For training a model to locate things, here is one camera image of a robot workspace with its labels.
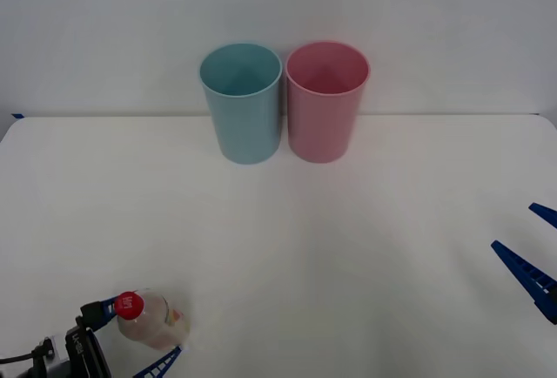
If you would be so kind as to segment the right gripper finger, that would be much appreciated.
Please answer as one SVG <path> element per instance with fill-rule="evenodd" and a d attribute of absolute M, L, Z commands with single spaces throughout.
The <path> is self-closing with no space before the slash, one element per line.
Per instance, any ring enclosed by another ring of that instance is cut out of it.
<path fill-rule="evenodd" d="M 556 280 L 521 258 L 498 240 L 491 248 L 499 256 L 514 278 L 523 286 L 534 305 L 552 323 L 556 324 Z"/>
<path fill-rule="evenodd" d="M 541 217 L 547 223 L 556 223 L 557 222 L 557 211 L 551 209 L 549 207 L 540 205 L 538 203 L 532 203 L 528 209 Z"/>

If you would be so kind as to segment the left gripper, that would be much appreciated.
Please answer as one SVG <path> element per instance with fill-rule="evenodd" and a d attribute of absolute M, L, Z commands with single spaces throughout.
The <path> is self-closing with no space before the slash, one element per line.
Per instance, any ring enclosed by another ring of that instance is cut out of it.
<path fill-rule="evenodd" d="M 111 371 L 94 332 L 105 327 L 117 314 L 117 298 L 90 302 L 80 307 L 77 325 L 65 336 L 71 378 L 111 378 Z M 142 369 L 133 378 L 161 378 L 183 352 L 176 346 L 170 352 Z"/>

